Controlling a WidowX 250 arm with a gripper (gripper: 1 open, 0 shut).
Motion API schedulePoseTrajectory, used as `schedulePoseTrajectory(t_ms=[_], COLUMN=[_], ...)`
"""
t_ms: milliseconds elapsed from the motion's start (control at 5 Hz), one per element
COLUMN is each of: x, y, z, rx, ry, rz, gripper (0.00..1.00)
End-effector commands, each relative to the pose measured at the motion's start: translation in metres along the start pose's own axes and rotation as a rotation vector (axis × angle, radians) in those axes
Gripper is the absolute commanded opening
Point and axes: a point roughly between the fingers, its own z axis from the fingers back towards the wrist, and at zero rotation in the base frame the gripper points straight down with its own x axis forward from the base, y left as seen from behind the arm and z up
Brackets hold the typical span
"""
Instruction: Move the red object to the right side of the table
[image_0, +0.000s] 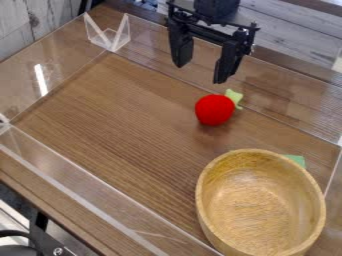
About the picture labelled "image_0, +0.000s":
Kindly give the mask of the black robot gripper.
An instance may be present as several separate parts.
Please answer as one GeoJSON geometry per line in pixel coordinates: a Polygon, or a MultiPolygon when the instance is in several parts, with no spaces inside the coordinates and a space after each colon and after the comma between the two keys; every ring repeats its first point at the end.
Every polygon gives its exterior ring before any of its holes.
{"type": "Polygon", "coordinates": [[[239,14],[239,4],[241,0],[167,0],[169,41],[178,68],[193,59],[193,36],[217,44],[226,41],[215,63],[215,84],[225,83],[235,74],[245,55],[243,46],[253,46],[259,30],[257,23],[239,14]]]}

